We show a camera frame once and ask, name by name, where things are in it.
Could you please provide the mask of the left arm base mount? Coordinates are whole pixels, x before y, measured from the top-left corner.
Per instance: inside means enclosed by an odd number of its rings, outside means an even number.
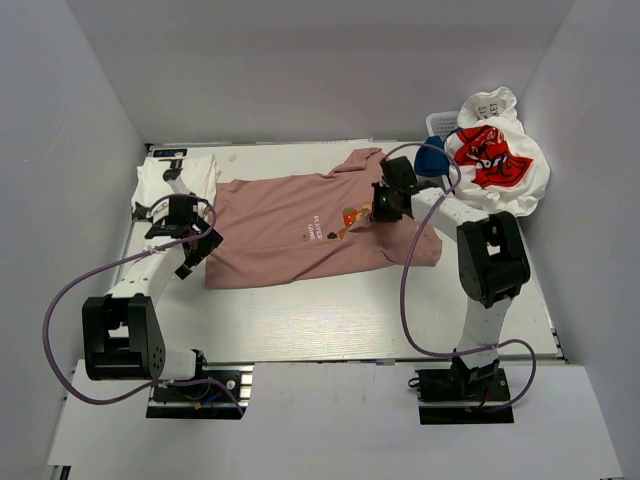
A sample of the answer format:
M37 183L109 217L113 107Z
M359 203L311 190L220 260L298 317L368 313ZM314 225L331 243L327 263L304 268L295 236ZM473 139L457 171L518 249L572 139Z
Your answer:
M203 374L220 382L240 405L239 411L230 396L217 384L189 387L154 388L149 396L146 417L176 420L240 420L248 407L252 365L207 366Z

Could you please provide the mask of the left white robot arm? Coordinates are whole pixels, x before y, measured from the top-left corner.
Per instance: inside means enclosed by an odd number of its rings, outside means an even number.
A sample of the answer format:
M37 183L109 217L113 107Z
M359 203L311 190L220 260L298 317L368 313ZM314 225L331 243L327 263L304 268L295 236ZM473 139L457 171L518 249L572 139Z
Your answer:
M211 387L199 352L173 349L164 341L156 306L169 280L186 279L223 237L200 213L193 195L170 195L167 214L155 220L144 242L144 257L132 262L124 279L82 307L86 371L92 380L177 381L188 398Z

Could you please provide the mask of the blue t shirt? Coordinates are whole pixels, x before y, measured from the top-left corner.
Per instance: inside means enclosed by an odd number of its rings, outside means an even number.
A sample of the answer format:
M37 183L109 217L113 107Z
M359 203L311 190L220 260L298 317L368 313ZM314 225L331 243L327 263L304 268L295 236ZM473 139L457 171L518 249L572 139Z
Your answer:
M439 136L430 136L414 157L414 171L420 177L448 176L450 162L444 153L444 141Z

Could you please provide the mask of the pink t shirt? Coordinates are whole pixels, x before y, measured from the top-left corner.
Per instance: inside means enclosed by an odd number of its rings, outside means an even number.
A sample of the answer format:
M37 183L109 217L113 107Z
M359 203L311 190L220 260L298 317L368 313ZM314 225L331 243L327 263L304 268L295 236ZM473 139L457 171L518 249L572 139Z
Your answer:
M206 260L206 288L267 287L405 261L435 266L442 241L432 227L370 218L383 157L379 148L356 149L327 174L219 184L223 241Z

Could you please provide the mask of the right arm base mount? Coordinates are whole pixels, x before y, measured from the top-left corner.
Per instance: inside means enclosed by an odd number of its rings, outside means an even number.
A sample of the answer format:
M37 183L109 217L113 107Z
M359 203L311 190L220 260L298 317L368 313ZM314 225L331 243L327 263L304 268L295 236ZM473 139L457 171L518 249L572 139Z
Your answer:
M505 371L498 360L469 369L460 357L448 368L424 368L407 382L417 393L421 425L512 424Z

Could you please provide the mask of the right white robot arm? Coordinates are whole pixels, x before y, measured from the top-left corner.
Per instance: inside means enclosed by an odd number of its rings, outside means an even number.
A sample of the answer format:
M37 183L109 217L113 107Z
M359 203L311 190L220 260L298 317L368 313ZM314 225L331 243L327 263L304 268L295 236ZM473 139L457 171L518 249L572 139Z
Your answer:
M477 210L432 182L420 182L405 157L384 159L380 167L371 219L395 222L409 217L422 229L432 226L455 242L467 309L461 338L448 355L457 364L451 384L459 396L475 398L498 368L506 313L531 277L516 217Z

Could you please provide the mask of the white red print t shirt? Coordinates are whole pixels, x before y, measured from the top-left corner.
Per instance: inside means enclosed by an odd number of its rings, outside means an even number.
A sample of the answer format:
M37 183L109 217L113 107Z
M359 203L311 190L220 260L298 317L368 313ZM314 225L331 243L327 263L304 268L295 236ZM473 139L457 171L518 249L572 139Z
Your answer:
M549 164L539 145L508 121L487 119L450 134L444 143L456 164L455 196L487 213L531 215L544 198Z

